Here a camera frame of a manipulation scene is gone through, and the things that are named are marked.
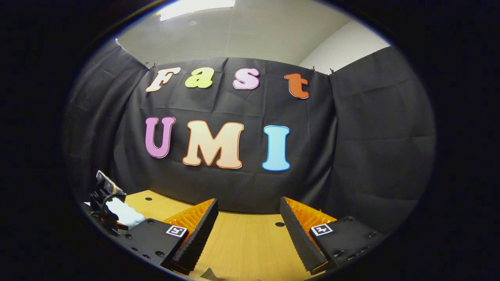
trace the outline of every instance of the white cloth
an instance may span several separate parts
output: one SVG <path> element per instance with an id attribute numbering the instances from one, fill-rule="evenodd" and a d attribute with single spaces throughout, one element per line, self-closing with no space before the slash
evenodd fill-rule
<path id="1" fill-rule="evenodd" d="M 134 208 L 130 207 L 129 204 L 123 203 L 116 197 L 106 202 L 106 206 L 111 212 L 118 216 L 118 222 L 128 226 L 129 229 L 146 220 L 143 214 L 138 213 Z"/>

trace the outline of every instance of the light blue letter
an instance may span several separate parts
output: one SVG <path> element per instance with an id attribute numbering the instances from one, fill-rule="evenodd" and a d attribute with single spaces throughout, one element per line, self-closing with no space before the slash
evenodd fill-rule
<path id="1" fill-rule="evenodd" d="M 284 126 L 266 126 L 264 133 L 267 135 L 267 160 L 262 163 L 262 168 L 268 171 L 285 171 L 290 169 L 285 152 L 287 150 L 287 135 L 290 129 Z"/>

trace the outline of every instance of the purple letter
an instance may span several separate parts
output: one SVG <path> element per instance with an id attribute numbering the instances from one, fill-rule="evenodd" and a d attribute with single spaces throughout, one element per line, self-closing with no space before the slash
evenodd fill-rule
<path id="1" fill-rule="evenodd" d="M 251 90 L 259 86 L 259 71 L 255 68 L 242 68 L 234 74 L 232 85 L 237 90 Z"/>
<path id="2" fill-rule="evenodd" d="M 158 124 L 158 118 L 149 117 L 146 119 L 146 150 L 149 155 L 156 158 L 163 158 L 169 153 L 170 132 L 176 119 L 174 117 L 165 117 L 161 122 L 163 123 L 163 139 L 161 140 L 161 147 L 156 147 L 155 127 Z"/>

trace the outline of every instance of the white wall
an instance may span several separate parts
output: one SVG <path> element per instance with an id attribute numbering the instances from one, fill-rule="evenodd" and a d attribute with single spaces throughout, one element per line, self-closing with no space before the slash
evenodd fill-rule
<path id="1" fill-rule="evenodd" d="M 352 20 L 319 44 L 300 66 L 331 74 L 346 65 L 390 46 L 379 35 Z"/>

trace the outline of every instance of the black fabric backdrop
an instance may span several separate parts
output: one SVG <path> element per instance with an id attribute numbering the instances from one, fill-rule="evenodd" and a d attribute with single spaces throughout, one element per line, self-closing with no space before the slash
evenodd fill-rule
<path id="1" fill-rule="evenodd" d="M 147 92 L 157 72 L 180 67 L 161 89 Z M 185 81 L 197 68 L 210 67 L 215 73 L 208 88 L 188 88 Z M 241 68 L 259 71 L 260 84 L 253 90 L 233 87 L 235 72 Z M 300 73 L 308 85 L 309 98 L 289 93 L 287 74 Z M 148 117 L 175 117 L 170 150 L 165 158 L 150 156 L 145 147 L 145 120 Z M 117 184 L 129 193 L 152 190 L 170 198 L 198 204 L 219 200 L 224 211 L 277 214 L 279 199 L 287 196 L 307 204 L 326 194 L 327 178 L 334 151 L 335 109 L 328 76 L 310 69 L 259 59 L 211 58 L 152 67 L 132 92 L 116 134 L 113 173 Z M 182 162 L 188 151 L 193 120 L 207 122 L 215 137 L 227 122 L 244 125 L 239 137 L 242 167 L 227 169 Z M 155 144 L 162 143 L 163 125 L 155 130 Z M 268 171 L 268 137 L 265 126 L 290 129 L 286 137 L 286 159 L 290 168 Z"/>
<path id="2" fill-rule="evenodd" d="M 161 89 L 146 92 L 158 70 L 180 67 Z M 208 88 L 184 85 L 200 67 L 215 70 Z M 234 73 L 259 70 L 259 87 L 236 90 Z M 299 99 L 284 75 L 308 80 Z M 335 72 L 260 59 L 210 58 L 148 69 L 114 40 L 82 71 L 67 110 L 66 158 L 73 188 L 85 200 L 98 169 L 128 194 L 152 190 L 197 204 L 218 198 L 223 211 L 276 214 L 290 197 L 334 216 L 358 217 L 389 231 L 406 218 L 426 187 L 434 156 L 434 123 L 424 87 L 394 47 Z M 170 150 L 154 158 L 145 147 L 145 120 L 172 116 Z M 204 161 L 182 163 L 190 130 L 203 120 L 215 136 L 223 124 L 244 124 L 239 169 Z M 265 126 L 290 128 L 290 169 L 268 171 Z M 161 122 L 155 143 L 162 142 Z"/>

